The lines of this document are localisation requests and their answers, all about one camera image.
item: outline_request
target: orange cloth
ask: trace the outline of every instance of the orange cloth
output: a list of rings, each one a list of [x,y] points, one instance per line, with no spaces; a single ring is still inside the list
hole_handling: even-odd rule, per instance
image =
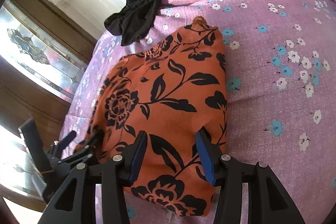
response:
[[[103,130],[100,162],[121,154],[139,131],[148,146],[126,191],[180,216],[207,215],[214,188],[195,146],[203,126],[225,150],[225,56],[221,32],[202,17],[152,49],[123,57],[108,74],[88,136]]]

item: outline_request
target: crumpled black fabric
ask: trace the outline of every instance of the crumpled black fabric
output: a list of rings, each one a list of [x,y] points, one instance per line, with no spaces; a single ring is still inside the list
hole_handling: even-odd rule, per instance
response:
[[[121,45],[127,46],[144,38],[153,26],[161,0],[126,0],[126,6],[104,22],[112,35],[122,35]]]

